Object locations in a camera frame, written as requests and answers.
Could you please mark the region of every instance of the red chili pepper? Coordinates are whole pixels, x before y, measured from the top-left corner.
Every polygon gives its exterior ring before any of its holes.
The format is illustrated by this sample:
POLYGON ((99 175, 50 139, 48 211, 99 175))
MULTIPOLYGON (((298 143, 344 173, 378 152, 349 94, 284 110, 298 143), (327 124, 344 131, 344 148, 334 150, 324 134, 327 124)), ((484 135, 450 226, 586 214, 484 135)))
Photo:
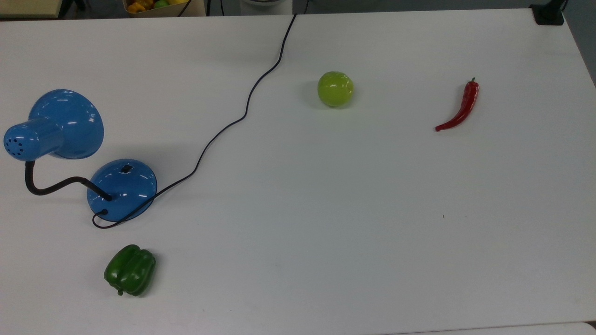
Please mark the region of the red chili pepper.
POLYGON ((462 123, 468 115, 472 112, 472 108, 474 108, 474 104, 476 103, 476 98, 478 97, 478 91, 480 90, 480 85, 474 81, 475 77, 472 78, 465 86, 464 89, 464 98, 461 100, 461 107, 460 111, 453 117, 453 119, 443 123, 440 126, 434 127, 436 131, 442 131, 445 129, 453 128, 460 123, 462 123))

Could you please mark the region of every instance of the green apple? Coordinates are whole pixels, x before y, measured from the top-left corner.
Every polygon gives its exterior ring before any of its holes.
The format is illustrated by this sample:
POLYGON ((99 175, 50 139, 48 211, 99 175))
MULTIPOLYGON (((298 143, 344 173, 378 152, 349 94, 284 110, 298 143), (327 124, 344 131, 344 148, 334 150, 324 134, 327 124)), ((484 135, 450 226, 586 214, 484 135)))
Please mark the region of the green apple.
POLYGON ((161 7, 165 7, 168 6, 169 4, 167 3, 166 0, 159 0, 155 3, 155 5, 153 6, 153 8, 161 8, 161 7))
POLYGON ((317 91, 323 103, 337 107, 350 101, 354 92, 354 83, 345 73, 331 71, 319 79, 317 91))

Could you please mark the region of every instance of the white table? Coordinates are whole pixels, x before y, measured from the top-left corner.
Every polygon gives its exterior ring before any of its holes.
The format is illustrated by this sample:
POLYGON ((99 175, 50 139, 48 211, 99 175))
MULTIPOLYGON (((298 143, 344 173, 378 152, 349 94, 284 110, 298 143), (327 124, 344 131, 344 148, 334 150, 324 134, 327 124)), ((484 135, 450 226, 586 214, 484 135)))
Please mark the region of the white table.
MULTIPOLYGON (((3 129, 43 93, 99 109, 105 140, 36 182, 130 157, 159 187, 238 118, 290 17, 0 23, 3 129)), ((596 89, 569 28, 530 10, 309 15, 248 118, 195 177, 121 227, 85 190, 36 197, 0 154, 7 334, 383 334, 596 320, 596 89), (346 72, 344 109, 316 81, 346 72), (466 81, 481 92, 435 133, 466 81), (142 298, 102 278, 153 251, 142 298)))

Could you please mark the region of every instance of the black power cord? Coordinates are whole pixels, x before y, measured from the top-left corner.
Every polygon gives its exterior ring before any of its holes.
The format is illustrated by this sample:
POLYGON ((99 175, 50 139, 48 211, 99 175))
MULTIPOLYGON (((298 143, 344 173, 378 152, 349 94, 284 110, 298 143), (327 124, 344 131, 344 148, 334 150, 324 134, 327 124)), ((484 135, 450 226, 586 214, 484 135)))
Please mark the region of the black power cord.
MULTIPOLYGON (((184 11, 185 11, 185 10, 188 8, 188 5, 190 5, 190 2, 191 2, 191 1, 192 1, 192 0, 188 0, 188 1, 187 1, 187 4, 186 4, 186 5, 184 5, 184 8, 183 8, 183 9, 180 11, 180 14, 178 14, 178 16, 177 16, 177 17, 180 17, 180 16, 182 16, 182 15, 184 14, 184 11)), ((207 0, 207 14, 206 14, 207 16, 209 16, 209 8, 210 8, 210 7, 211 7, 211 1, 210 1, 210 0, 207 0)))
POLYGON ((139 210, 141 210, 143 207, 145 207, 147 204, 151 203, 155 198, 157 198, 158 196, 162 195, 163 193, 165 193, 167 190, 171 189, 172 187, 180 184, 181 182, 187 180, 188 178, 190 178, 198 169, 199 164, 201 163, 203 156, 205 155, 205 152, 207 151, 207 149, 209 148, 209 146, 211 145, 211 143, 213 143, 215 141, 215 139, 217 139, 217 137, 219 137, 223 132, 225 132, 228 128, 230 128, 231 126, 235 125, 236 123, 244 120, 246 118, 246 116, 249 113, 249 105, 250 105, 250 98, 253 96, 254 90, 257 88, 258 84, 261 82, 261 80, 263 80, 263 78, 265 78, 265 76, 267 76, 268 74, 270 74, 271 72, 273 72, 273 70, 275 70, 275 68, 277 67, 277 65, 280 64, 281 62, 281 57, 284 54, 284 48, 285 48, 285 42, 288 39, 288 35, 290 34, 290 29, 292 28, 292 25, 294 24, 294 21, 296 19, 296 15, 294 14, 294 16, 292 17, 292 21, 290 22, 290 25, 288 26, 288 29, 285 32, 285 36, 284 36, 284 40, 281 43, 281 49, 280 49, 280 57, 278 58, 277 62, 275 62, 275 65, 273 65, 267 72, 265 72, 257 81, 256 83, 254 83, 252 89, 250 90, 249 93, 249 97, 246 100, 246 108, 244 109, 244 114, 242 115, 241 118, 239 118, 238 120, 230 123, 229 125, 223 127, 222 130, 220 130, 212 139, 211 141, 209 141, 209 143, 207 143, 207 145, 205 146, 205 148, 203 149, 203 152, 201 153, 201 156, 199 156, 197 164, 194 166, 194 169, 191 173, 189 173, 187 176, 185 176, 184 178, 175 181, 173 183, 171 183, 170 185, 168 185, 166 188, 164 188, 163 190, 157 192, 154 196, 148 198, 145 202, 143 202, 142 204, 140 204, 137 208, 135 208, 132 212, 128 213, 124 218, 120 219, 118 222, 111 224, 111 225, 107 225, 107 226, 100 226, 98 224, 95 223, 95 218, 99 215, 105 215, 107 214, 107 210, 102 210, 98 213, 95 213, 95 215, 93 216, 93 218, 91 219, 91 221, 93 222, 93 225, 95 225, 97 228, 101 228, 101 229, 107 229, 107 228, 112 228, 115 227, 119 224, 121 224, 122 222, 128 220, 128 218, 130 218, 132 215, 134 215, 136 212, 138 212, 139 210))

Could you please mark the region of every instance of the box of fruit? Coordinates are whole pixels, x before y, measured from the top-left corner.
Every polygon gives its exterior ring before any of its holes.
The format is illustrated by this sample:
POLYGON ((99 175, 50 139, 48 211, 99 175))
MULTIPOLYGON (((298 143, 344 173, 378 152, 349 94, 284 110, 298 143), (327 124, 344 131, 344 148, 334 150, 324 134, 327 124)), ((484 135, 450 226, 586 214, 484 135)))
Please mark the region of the box of fruit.
MULTIPOLYGON (((122 0, 130 17, 176 17, 188 0, 122 0)), ((203 0, 191 0, 182 16, 205 16, 203 0)))

